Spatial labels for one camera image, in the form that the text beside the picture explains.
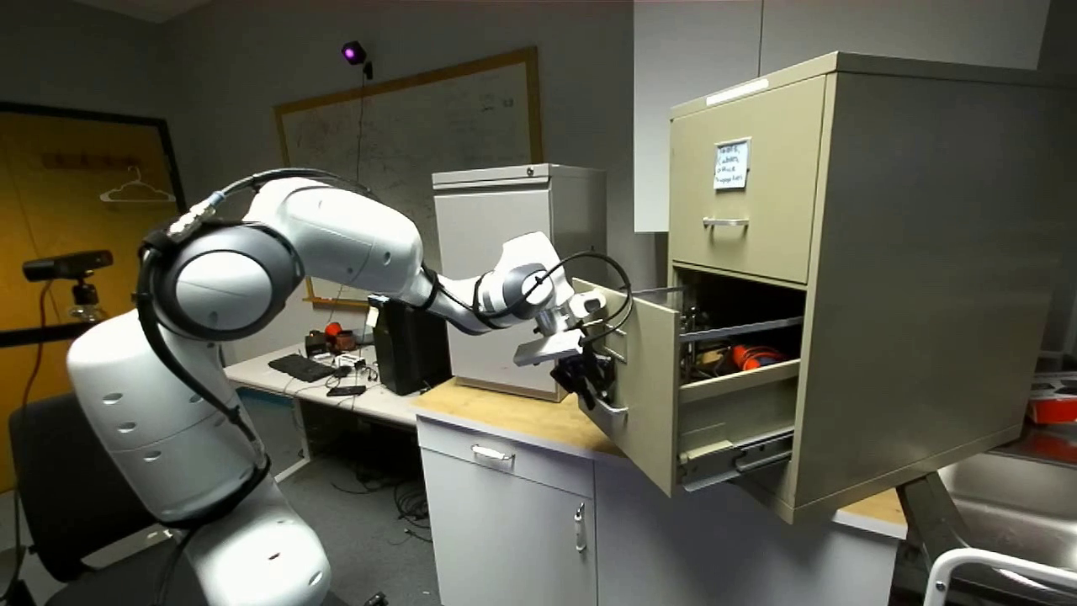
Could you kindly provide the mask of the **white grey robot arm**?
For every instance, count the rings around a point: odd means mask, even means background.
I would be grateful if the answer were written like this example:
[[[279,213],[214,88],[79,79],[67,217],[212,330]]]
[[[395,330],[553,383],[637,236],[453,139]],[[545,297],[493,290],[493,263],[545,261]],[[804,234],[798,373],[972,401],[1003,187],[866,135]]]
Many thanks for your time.
[[[575,362],[604,297],[572,288],[540,234],[503,242],[489,273],[452,280],[423,265],[402,213],[306,170],[257,172],[240,190],[240,217],[208,197],[142,245],[135,307],[79,333],[67,373],[136,502],[185,534],[181,558],[208,606],[318,606],[331,557],[270,480],[218,346],[270,326],[315,275],[470,338],[531,323],[521,365]]]

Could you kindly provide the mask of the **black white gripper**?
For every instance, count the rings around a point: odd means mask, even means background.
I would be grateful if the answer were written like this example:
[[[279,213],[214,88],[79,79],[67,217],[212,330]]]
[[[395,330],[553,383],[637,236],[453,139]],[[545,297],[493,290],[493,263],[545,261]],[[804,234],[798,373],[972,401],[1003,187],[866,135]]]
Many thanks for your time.
[[[564,330],[540,342],[527,342],[516,352],[518,369],[547,365],[553,381],[572,392],[586,407],[613,401],[614,365],[599,354],[586,330]]]

